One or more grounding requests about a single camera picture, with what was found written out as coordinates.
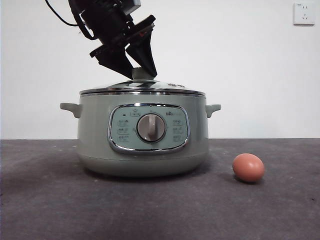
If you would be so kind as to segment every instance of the pot lid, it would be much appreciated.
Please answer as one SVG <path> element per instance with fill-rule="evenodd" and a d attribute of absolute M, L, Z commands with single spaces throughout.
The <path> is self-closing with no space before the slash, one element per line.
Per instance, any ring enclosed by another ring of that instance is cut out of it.
<path fill-rule="evenodd" d="M 156 81 L 141 67 L 134 68 L 132 76 L 133 80 L 112 84 L 110 86 L 101 86 L 83 90 L 80 92 L 80 95 L 114 92 L 158 92 L 206 95 L 204 92 L 191 90 L 180 84 Z"/>

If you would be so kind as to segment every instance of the silver knob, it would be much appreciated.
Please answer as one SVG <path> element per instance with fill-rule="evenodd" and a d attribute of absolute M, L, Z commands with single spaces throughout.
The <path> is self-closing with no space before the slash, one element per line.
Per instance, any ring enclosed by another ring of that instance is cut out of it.
<path fill-rule="evenodd" d="M 162 138 L 166 131 L 164 120 L 156 114 L 141 117 L 137 125 L 139 136 L 148 142 L 155 142 Z"/>

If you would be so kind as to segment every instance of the cooker base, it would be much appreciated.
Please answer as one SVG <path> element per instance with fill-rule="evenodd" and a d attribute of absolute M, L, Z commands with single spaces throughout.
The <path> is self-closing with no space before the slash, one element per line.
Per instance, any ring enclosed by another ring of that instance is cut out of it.
<path fill-rule="evenodd" d="M 200 165 L 207 153 L 161 160 L 110 160 L 78 154 L 80 162 L 91 171 L 117 177 L 146 178 L 188 172 Z"/>

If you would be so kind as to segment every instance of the electrical socket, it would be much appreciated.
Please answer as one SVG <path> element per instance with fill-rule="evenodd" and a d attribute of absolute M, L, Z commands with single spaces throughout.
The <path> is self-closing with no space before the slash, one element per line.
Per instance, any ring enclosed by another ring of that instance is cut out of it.
<path fill-rule="evenodd" d="M 316 23 L 316 5 L 313 1 L 295 2 L 294 25 L 314 25 Z"/>

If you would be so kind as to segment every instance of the pot handle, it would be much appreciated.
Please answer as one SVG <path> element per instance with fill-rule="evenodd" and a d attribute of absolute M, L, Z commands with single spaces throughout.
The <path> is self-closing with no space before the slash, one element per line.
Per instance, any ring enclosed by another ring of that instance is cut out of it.
<path fill-rule="evenodd" d="M 205 106 L 205 112 L 206 112 L 206 116 L 207 118 L 211 118 L 211 115 L 213 112 L 215 111 L 219 111 L 221 110 L 221 105 L 220 104 L 214 104 L 214 105 L 206 105 Z"/>
<path fill-rule="evenodd" d="M 75 103 L 62 102 L 62 103 L 60 103 L 60 109 L 72 112 L 73 116 L 75 118 L 79 119 L 81 116 L 81 112 L 82 112 L 82 105 L 75 104 Z"/>

